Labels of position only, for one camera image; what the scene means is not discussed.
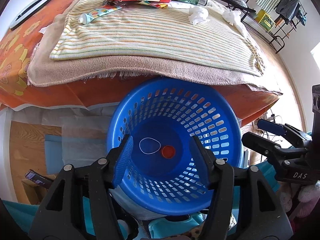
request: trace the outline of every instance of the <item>hanging clothes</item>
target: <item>hanging clothes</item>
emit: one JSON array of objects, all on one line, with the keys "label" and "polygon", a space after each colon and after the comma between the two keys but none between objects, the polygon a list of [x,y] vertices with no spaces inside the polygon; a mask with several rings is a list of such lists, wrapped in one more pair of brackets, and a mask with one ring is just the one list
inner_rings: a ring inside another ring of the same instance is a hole
[{"label": "hanging clothes", "polygon": [[276,13],[282,15],[284,17],[284,20],[287,20],[286,23],[289,23],[295,16],[295,13],[297,14],[298,12],[300,8],[299,6],[298,10],[296,11],[298,5],[299,0],[281,0],[276,7]]},{"label": "hanging clothes", "polygon": [[302,23],[303,26],[306,26],[307,18],[302,14],[302,11],[299,9],[296,14],[296,18]]}]

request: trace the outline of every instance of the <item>beige blanket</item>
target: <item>beige blanket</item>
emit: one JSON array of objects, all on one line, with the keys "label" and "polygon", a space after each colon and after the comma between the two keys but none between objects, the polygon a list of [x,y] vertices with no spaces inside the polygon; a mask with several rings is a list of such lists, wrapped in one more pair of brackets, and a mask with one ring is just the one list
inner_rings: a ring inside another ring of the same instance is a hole
[{"label": "beige blanket", "polygon": [[257,77],[239,71],[156,57],[104,56],[64,61],[50,60],[50,52],[60,38],[66,15],[77,1],[75,0],[63,14],[55,17],[36,47],[28,68],[28,79],[32,85],[48,87],[95,76],[114,76],[118,72],[122,76],[163,75],[207,85],[247,84],[253,91],[281,95],[279,85],[272,73],[272,66],[266,69],[262,77]]},{"label": "beige blanket", "polygon": [[175,59],[261,76],[265,64],[259,48],[229,25],[221,11],[205,8],[205,23],[192,25],[188,9],[156,9],[128,5],[88,24],[82,13],[102,6],[103,0],[80,0],[67,14],[65,28],[50,54],[53,60],[130,55]]}]

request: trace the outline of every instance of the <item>blue gripper pad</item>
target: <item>blue gripper pad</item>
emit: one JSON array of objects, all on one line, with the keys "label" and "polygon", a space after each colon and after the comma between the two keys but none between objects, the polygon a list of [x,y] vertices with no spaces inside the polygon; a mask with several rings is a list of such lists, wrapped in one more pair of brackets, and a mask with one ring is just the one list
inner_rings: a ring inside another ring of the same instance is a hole
[{"label": "blue gripper pad", "polygon": [[133,137],[129,136],[124,144],[124,147],[116,161],[114,167],[112,185],[116,188],[122,181],[125,170],[128,167],[129,160],[131,158],[131,153],[133,150]]}]

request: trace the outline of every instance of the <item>metal rack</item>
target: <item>metal rack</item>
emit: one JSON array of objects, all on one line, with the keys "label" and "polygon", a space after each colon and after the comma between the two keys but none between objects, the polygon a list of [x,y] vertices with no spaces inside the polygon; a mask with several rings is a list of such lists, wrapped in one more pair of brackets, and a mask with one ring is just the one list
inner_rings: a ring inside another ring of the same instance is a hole
[{"label": "metal rack", "polygon": [[[299,1],[299,4],[301,5],[301,9],[302,9],[302,13],[303,13],[303,16],[306,16],[307,15],[307,12],[305,11],[303,5],[301,4],[300,0]],[[257,25],[261,26],[259,23],[257,23],[254,18],[248,14],[246,17],[249,17],[250,19],[252,19]],[[257,29],[255,29],[254,27],[252,27],[251,25],[247,24],[246,22],[243,22],[245,24],[245,26],[250,29],[251,31],[253,31],[256,35],[258,35],[259,37],[261,37],[265,42],[267,42],[275,51],[276,51],[276,54],[278,52],[280,52],[284,46],[285,46],[285,38],[289,38],[289,34],[294,30],[294,28],[291,28],[290,31],[286,32],[284,31],[283,27],[284,25],[286,25],[285,23],[282,23],[282,25],[279,25],[279,29],[273,33],[271,30],[268,32],[265,30],[266,33],[268,33],[268,35],[272,38],[272,40],[268,40],[264,35],[262,35]],[[297,26],[298,24],[300,23],[300,20],[297,19],[297,22],[295,23],[295,25]],[[276,42],[279,44],[280,46],[280,49],[277,49],[274,45],[273,45],[273,42]]]}]

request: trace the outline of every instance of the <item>wooden floor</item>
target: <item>wooden floor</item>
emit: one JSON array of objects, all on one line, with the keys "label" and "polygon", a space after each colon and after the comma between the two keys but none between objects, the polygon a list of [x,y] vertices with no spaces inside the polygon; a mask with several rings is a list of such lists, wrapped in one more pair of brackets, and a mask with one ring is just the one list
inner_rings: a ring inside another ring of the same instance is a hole
[{"label": "wooden floor", "polygon": [[[279,115],[281,119],[277,122],[289,123],[299,129],[303,126],[303,116],[300,103],[297,102],[296,91],[290,75],[279,55],[263,40],[252,33],[252,36],[267,55],[271,66],[274,69],[276,79],[284,95],[272,107],[273,113]],[[251,124],[242,130],[252,129]],[[55,126],[33,125],[19,122],[12,122],[10,132],[10,166],[13,186],[20,203],[29,203],[25,195],[21,180],[24,174],[33,169],[40,174],[46,174],[44,157],[44,135],[61,135],[61,128]],[[255,156],[250,162],[258,162],[260,156]]]},{"label": "wooden floor", "polygon": [[61,127],[12,122],[10,130],[10,168],[13,187],[20,203],[30,204],[21,180],[32,169],[46,175],[44,135],[61,136]]}]

